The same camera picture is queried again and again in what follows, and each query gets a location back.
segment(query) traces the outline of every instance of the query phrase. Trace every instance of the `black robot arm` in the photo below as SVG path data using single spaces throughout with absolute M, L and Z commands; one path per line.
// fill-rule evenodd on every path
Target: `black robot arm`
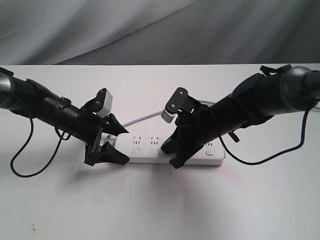
M 221 140 L 221 135 L 229 134 L 238 142 L 235 130 L 263 124 L 279 114 L 309 112 L 320 101 L 320 71 L 289 64 L 260 70 L 264 74 L 247 78 L 210 107 L 182 87 L 174 92 L 161 116 L 170 123 L 177 114 L 177 127 L 161 149 L 174 154 L 170 163 L 175 168 L 182 167 L 204 144 Z
M 129 158 L 109 142 L 100 146 L 102 133 L 117 136 L 128 131 L 110 113 L 112 95 L 103 88 L 95 98 L 80 109 L 65 97 L 59 97 L 41 84 L 14 77 L 14 73 L 0 67 L 0 108 L 27 118 L 37 118 L 86 143 L 85 160 L 88 165 L 115 163 L 125 165 Z

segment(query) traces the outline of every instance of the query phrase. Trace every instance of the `gray fabric backdrop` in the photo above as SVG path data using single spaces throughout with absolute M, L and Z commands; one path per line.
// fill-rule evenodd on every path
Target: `gray fabric backdrop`
M 319 63 L 319 0 L 0 0 L 0 64 Z

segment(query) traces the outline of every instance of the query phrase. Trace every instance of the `white table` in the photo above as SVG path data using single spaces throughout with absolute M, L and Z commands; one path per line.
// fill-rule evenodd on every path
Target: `white table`
M 320 70 L 320 64 L 305 64 Z M 78 107 L 106 87 L 121 123 L 164 108 L 181 86 L 197 99 L 218 101 L 259 65 L 4 66 L 70 98 Z M 257 161 L 296 145 L 303 113 L 279 115 L 225 136 L 239 157 Z M 227 156 L 221 167 L 97 164 L 84 144 L 63 142 L 42 174 L 16 177 L 9 162 L 26 140 L 26 118 L 0 109 L 0 239 L 77 240 L 309 240 L 320 238 L 320 113 L 311 112 L 305 146 L 259 166 Z M 175 125 L 159 116 L 128 128 L 143 133 Z M 16 161 L 39 170 L 57 144 L 53 127 L 35 121 L 34 137 Z

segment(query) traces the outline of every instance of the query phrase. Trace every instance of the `white power strip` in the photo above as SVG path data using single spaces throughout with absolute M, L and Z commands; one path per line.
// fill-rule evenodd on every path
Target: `white power strip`
M 158 134 L 122 133 L 115 139 L 114 147 L 130 158 L 129 163 L 169 164 L 173 155 L 165 154 L 160 149 L 165 140 L 167 137 Z M 212 141 L 203 146 L 185 164 L 219 166 L 225 157 L 225 150 L 219 141 Z

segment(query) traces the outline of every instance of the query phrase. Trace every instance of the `power outlet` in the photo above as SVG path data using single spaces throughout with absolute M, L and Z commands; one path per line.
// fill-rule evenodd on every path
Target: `power outlet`
M 115 139 L 114 147 L 130 158 L 129 163 L 169 164 L 172 154 L 165 154 L 161 145 L 167 137 L 159 134 L 137 135 L 122 133 Z M 225 151 L 219 141 L 212 141 L 203 146 L 185 164 L 219 166 L 225 158 Z

